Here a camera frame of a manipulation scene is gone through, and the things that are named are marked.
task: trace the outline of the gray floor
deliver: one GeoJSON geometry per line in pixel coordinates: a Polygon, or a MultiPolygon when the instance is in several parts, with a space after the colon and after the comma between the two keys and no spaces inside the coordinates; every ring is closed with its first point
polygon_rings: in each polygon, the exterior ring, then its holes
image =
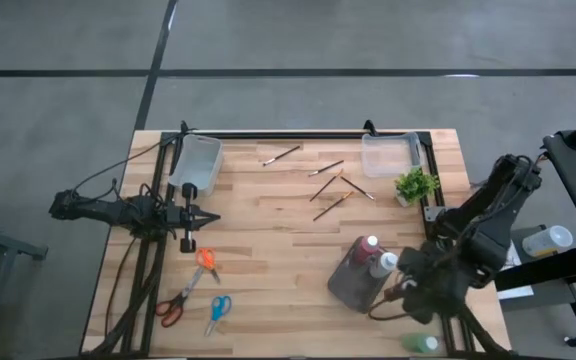
{"type": "MultiPolygon", "coordinates": [[[[0,69],[147,69],[165,0],[0,1],[0,69]]],[[[181,0],[164,68],[576,68],[576,0],[181,0]]],[[[56,191],[126,156],[145,78],[0,79],[0,228],[50,247],[20,260],[0,358],[77,352],[108,228],[52,220],[56,191]]],[[[472,181],[576,127],[576,77],[160,79],[147,129],[457,128],[472,181]]],[[[82,190],[105,190],[114,173],[82,190]]],[[[552,166],[517,226],[576,212],[552,166]]],[[[569,308],[505,314],[522,354],[575,358],[569,308]]]]}

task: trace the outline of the paint brush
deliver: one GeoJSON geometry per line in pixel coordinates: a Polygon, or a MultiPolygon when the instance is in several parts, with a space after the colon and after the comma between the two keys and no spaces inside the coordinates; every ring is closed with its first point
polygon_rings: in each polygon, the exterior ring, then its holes
{"type": "Polygon", "coordinates": [[[333,167],[333,166],[337,166],[337,165],[341,164],[342,162],[344,162],[344,161],[343,161],[343,160],[337,161],[336,163],[331,164],[331,165],[328,165],[328,166],[324,167],[323,169],[319,169],[319,170],[317,170],[317,171],[311,172],[310,174],[308,174],[308,176],[315,176],[315,175],[317,175],[317,174],[319,174],[319,173],[321,173],[321,172],[324,172],[324,171],[330,169],[330,168],[333,167]]]}
{"type": "Polygon", "coordinates": [[[368,199],[370,199],[370,200],[372,200],[372,201],[375,201],[375,197],[374,197],[374,196],[372,196],[372,195],[368,194],[367,192],[363,191],[359,186],[351,183],[350,180],[346,179],[346,178],[343,177],[343,176],[341,177],[341,180],[347,182],[348,185],[350,185],[350,186],[354,187],[355,189],[357,189],[360,193],[364,194],[364,196],[366,196],[368,199]]]}
{"type": "Polygon", "coordinates": [[[267,166],[267,165],[270,165],[270,164],[274,163],[275,161],[281,159],[282,157],[284,157],[284,156],[290,154],[291,152],[299,149],[300,147],[301,147],[300,145],[297,145],[297,146],[295,146],[294,148],[286,151],[285,153],[283,153],[283,154],[281,154],[281,155],[278,155],[278,156],[275,156],[274,158],[272,158],[272,159],[266,161],[265,163],[263,163],[263,166],[267,166]]]}
{"type": "Polygon", "coordinates": [[[337,173],[337,175],[333,176],[330,180],[328,180],[328,182],[326,183],[326,185],[324,185],[324,187],[322,187],[319,191],[317,191],[317,193],[315,195],[313,195],[313,197],[310,198],[310,201],[315,200],[315,198],[317,196],[319,196],[319,194],[321,194],[322,191],[324,191],[325,188],[328,187],[328,185],[330,185],[330,183],[335,180],[336,178],[339,177],[339,175],[341,175],[341,173],[344,171],[344,169],[339,170],[339,172],[337,173]]]}
{"type": "Polygon", "coordinates": [[[326,210],[324,210],[321,214],[317,215],[314,219],[312,219],[312,221],[316,221],[317,219],[319,219],[320,217],[322,217],[325,213],[327,213],[328,211],[330,211],[330,209],[334,208],[335,206],[341,204],[342,201],[346,200],[346,198],[350,195],[352,195],[354,193],[354,191],[349,191],[348,193],[346,193],[346,195],[342,196],[341,199],[335,201],[334,204],[328,206],[328,208],[326,210]]]}

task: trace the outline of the blue scissors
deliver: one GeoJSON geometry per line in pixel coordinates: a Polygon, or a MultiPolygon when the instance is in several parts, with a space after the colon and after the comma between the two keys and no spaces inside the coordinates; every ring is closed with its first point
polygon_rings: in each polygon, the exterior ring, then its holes
{"type": "Polygon", "coordinates": [[[232,299],[230,296],[215,296],[215,298],[212,299],[212,317],[210,318],[210,323],[204,336],[209,336],[212,333],[212,329],[217,325],[217,321],[228,314],[230,308],[232,308],[232,299]]]}

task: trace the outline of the plant pot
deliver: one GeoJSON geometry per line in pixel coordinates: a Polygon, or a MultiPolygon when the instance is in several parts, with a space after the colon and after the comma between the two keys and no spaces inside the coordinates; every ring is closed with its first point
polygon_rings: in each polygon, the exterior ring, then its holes
{"type": "Polygon", "coordinates": [[[403,207],[410,206],[410,203],[406,201],[406,199],[399,193],[399,190],[395,192],[395,197],[397,198],[397,201],[399,201],[399,204],[401,204],[401,206],[403,207]]]}

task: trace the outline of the orange scissors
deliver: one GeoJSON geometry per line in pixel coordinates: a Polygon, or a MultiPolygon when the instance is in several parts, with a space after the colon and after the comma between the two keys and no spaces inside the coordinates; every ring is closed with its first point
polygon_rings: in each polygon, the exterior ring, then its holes
{"type": "Polygon", "coordinates": [[[217,284],[221,284],[219,275],[217,275],[216,264],[215,264],[215,251],[213,249],[199,248],[195,253],[195,259],[199,266],[210,270],[212,277],[215,278],[217,284]]]}

